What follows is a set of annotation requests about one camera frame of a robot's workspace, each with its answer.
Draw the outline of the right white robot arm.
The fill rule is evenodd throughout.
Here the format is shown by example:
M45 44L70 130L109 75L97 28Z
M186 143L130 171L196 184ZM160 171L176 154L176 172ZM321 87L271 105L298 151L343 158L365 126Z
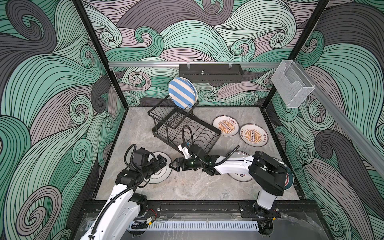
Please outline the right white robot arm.
M226 156L219 156L209 155L197 145L185 147L182 149L184 156L173 160L169 167L177 172L201 169L210 176L224 174L251 176L262 189L257 198L258 207L270 211L274 208L277 197L284 195L290 169L262 151L256 151L246 157L235 157L238 148L239 146Z

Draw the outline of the black dish rack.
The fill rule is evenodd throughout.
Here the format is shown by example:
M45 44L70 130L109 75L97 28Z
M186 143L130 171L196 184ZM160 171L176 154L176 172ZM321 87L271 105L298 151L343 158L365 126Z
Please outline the black dish rack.
M178 146L185 141L188 145L199 145L209 153L220 138L222 131L213 125L200 120L194 110L199 102L190 109L176 106L167 95L148 111L154 121L152 133L154 137L178 151Z

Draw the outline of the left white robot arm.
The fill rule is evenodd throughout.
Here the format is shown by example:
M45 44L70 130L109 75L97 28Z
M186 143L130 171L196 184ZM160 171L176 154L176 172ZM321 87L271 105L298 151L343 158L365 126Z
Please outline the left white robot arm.
M109 200L82 240L119 240L137 217L147 214L147 196L135 190L145 179L165 168L170 159L162 152L150 156L149 164L139 168L132 163L118 174Z

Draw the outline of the white plate red characters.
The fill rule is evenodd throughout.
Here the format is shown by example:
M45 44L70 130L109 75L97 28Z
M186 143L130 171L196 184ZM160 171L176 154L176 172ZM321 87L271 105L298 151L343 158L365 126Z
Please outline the white plate red characters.
M249 154L245 153L245 152L242 152L242 151L236 151L231 157L232 158L243 158L243 157L247 157ZM253 180L252 176L250 175L245 175L245 174L233 174L233 173L229 173L228 174L232 179L238 181L238 182L243 182L243 183L246 183L246 182L250 182Z

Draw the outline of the white plate teal red rim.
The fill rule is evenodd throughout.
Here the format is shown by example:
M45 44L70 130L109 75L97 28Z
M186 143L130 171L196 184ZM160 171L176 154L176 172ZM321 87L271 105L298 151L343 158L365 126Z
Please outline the white plate teal red rim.
M292 173L292 170L290 169L290 167L287 164L285 164L282 160L278 159L278 162L284 165L284 167L287 169L287 177L286 177L286 182L284 186L284 190L286 191L286 190L289 190L294 184L294 174Z

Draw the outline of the white plate green ring motif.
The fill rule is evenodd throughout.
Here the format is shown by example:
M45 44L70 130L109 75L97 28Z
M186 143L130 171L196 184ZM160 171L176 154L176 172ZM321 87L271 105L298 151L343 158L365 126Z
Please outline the white plate green ring motif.
M156 172L155 174L151 175L150 178L144 179L146 183L149 183L152 185L159 184L165 181L172 172L172 169L168 166L171 163L171 158L169 157L169 155L163 152L154 152L154 155L155 157L157 157L158 155L161 155L164 159L166 159L166 166L163 167L158 172Z

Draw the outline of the blue striped plate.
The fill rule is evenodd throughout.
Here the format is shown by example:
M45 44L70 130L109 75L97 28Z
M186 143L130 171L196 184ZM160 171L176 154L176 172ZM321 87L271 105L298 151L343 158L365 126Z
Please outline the blue striped plate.
M191 82L185 78L174 78L169 82L169 95L181 109L191 109L195 105L195 92Z
M193 90L194 90L194 92L195 92L195 104L197 103L197 101L198 101L198 91L197 91L197 89L196 89L196 87L194 86L194 84L191 84L192 85L192 88L193 88Z

